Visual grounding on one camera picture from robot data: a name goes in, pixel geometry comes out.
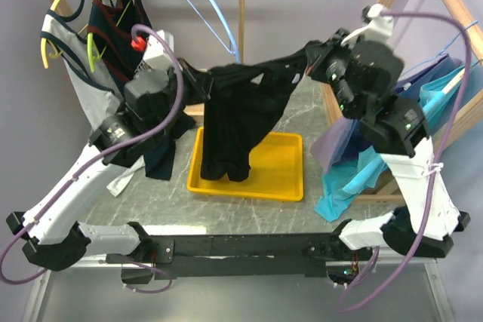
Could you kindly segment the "black tank top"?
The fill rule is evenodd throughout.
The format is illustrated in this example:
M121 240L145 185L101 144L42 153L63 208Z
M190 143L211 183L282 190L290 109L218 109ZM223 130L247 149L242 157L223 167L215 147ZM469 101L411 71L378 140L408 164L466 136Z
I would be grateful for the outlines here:
M202 179L248 178L251 150L283 116L306 66L306 49L301 48L254 65L231 63L203 71L213 85L204 107Z

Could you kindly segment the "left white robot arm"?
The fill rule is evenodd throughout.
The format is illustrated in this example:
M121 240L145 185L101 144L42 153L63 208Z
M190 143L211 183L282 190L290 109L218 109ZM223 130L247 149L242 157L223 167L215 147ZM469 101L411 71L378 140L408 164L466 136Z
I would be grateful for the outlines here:
M79 222L97 195L170 135L185 106L209 100L213 78L184 59L149 67L125 87L125 99L90 135L76 163L37 205L13 212L7 224L29 263L62 271L85 256L119 254L146 261L152 238L138 222L96 226Z

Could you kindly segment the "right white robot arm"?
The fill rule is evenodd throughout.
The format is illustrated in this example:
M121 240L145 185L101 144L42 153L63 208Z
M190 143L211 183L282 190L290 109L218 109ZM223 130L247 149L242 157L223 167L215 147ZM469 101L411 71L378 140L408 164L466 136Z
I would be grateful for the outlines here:
M306 49L307 76L331 87L343 113L312 144L311 153L330 173L358 124L378 162L390 169L405 205L380 217L344 221L332 232L329 248L339 260L382 246L409 257L442 258L459 227L460 212L436 167L428 109L394 92L403 62L386 44L367 39L350 43L349 37L339 29Z

